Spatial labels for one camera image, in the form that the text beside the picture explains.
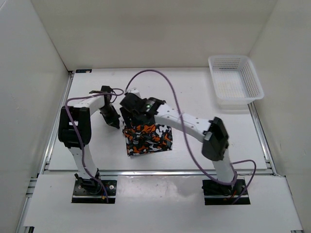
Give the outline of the orange camouflage shorts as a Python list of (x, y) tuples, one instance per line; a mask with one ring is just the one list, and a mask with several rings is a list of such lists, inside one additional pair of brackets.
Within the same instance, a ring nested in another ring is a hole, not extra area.
[(173, 148), (172, 128), (161, 124), (123, 125), (126, 152), (129, 157), (170, 151)]

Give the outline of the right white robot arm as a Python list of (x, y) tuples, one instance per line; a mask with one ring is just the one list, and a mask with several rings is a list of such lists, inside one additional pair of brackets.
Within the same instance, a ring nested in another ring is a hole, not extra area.
[(189, 154), (197, 167), (212, 181), (218, 184), (224, 194), (231, 193), (236, 188), (237, 173), (229, 158), (229, 136), (223, 121), (215, 117), (212, 120), (197, 118), (182, 113), (177, 106), (170, 107), (166, 101), (154, 97), (142, 99), (137, 94), (128, 92), (120, 102), (126, 120), (141, 125), (155, 123), (169, 126), (183, 133), (187, 149), (190, 145), (187, 135), (202, 143), (201, 154), (213, 163), (216, 178), (210, 176)]

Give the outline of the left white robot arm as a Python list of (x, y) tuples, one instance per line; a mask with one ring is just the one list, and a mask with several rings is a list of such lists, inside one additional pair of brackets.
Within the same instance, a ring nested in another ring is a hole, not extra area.
[(99, 193), (102, 188), (99, 170), (89, 149), (91, 116), (99, 111), (108, 126), (119, 129), (120, 115), (112, 104), (113, 96), (118, 96), (115, 90), (103, 85), (100, 90), (90, 91), (88, 96), (67, 99), (60, 112), (58, 139), (74, 158), (80, 186), (91, 194)]

